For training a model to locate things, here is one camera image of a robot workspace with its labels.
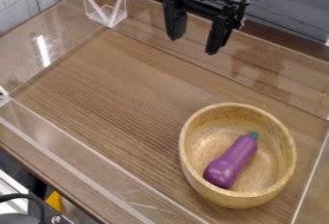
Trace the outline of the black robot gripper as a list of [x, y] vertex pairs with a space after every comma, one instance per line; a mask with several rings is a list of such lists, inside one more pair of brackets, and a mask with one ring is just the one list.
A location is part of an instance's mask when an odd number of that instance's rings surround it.
[[206, 44], [206, 53], [214, 55], [226, 45], [233, 28], [241, 29], [245, 26], [247, 5], [247, 0], [163, 0], [164, 25], [170, 40], [179, 39], [184, 34], [186, 11], [207, 18], [214, 17]]

